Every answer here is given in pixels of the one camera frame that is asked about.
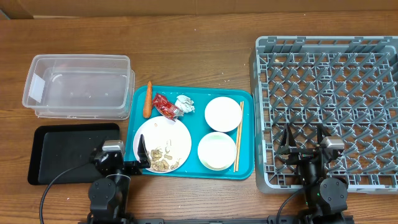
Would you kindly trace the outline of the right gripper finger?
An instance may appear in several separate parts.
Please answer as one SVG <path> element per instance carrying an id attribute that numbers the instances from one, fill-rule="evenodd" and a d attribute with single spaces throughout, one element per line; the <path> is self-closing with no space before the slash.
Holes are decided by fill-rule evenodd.
<path id="1" fill-rule="evenodd" d="M 279 147 L 281 149 L 293 149 L 297 147 L 289 123 L 284 126 L 283 137 Z"/>
<path id="2" fill-rule="evenodd" d="M 322 124 L 317 125 L 317 146 L 329 146 L 331 134 Z"/>

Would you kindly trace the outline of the orange carrot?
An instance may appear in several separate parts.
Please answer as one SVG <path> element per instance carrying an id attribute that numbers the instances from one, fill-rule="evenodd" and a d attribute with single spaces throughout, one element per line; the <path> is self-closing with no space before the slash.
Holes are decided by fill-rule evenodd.
<path id="1" fill-rule="evenodd" d="M 152 82 L 148 81 L 146 98 L 143 107 L 143 117 L 150 118 L 152 114 Z"/>

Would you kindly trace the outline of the red snack wrapper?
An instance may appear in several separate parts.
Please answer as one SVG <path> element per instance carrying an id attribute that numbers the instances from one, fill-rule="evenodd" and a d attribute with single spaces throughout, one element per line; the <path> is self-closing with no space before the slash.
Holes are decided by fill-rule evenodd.
<path id="1" fill-rule="evenodd" d="M 173 121 L 178 117 L 183 116 L 183 111 L 173 103 L 169 102 L 164 95 L 157 93 L 152 100 L 152 104 L 162 116 L 165 116 Z"/>

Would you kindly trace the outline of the white tissue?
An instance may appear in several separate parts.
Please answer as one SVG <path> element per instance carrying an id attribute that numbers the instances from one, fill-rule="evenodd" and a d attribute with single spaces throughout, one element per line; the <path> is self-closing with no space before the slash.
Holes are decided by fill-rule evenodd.
<path id="1" fill-rule="evenodd" d="M 194 101 L 185 95 L 178 95 L 175 102 L 175 106 L 182 110 L 184 113 L 194 112 L 195 107 L 193 104 Z"/>

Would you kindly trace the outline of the white bowl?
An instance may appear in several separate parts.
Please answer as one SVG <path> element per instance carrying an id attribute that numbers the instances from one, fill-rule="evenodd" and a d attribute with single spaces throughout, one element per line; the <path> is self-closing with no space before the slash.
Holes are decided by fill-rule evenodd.
<path id="1" fill-rule="evenodd" d="M 236 129 L 243 117 L 240 105 L 232 98 L 220 96 L 205 108 L 205 121 L 215 131 L 227 133 Z"/>

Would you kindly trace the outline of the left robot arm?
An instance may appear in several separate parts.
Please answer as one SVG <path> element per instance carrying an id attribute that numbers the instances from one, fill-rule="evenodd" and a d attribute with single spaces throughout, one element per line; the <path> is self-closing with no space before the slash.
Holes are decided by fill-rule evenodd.
<path id="1" fill-rule="evenodd" d="M 90 162 L 102 175 L 88 191 L 90 213 L 88 223 L 137 223 L 127 212 L 131 177 L 142 175 L 150 167 L 144 136 L 139 137 L 137 161 L 124 161 L 125 148 L 121 140 L 107 140 L 90 155 Z"/>

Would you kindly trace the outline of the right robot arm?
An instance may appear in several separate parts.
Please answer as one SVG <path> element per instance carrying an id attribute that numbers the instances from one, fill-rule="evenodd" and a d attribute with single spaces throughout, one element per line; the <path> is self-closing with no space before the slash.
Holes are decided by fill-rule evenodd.
<path id="1" fill-rule="evenodd" d="M 325 165 L 342 156 L 345 144 L 339 136 L 332 136 L 323 125 L 317 126 L 317 143 L 313 148 L 298 147 L 288 124 L 277 153 L 287 155 L 287 165 L 295 165 L 302 188 L 280 206 L 276 223 L 353 223 L 344 216 L 348 208 L 348 184 L 342 178 L 327 177 Z M 282 216 L 282 209 L 300 193 L 304 193 L 307 209 L 297 216 Z"/>

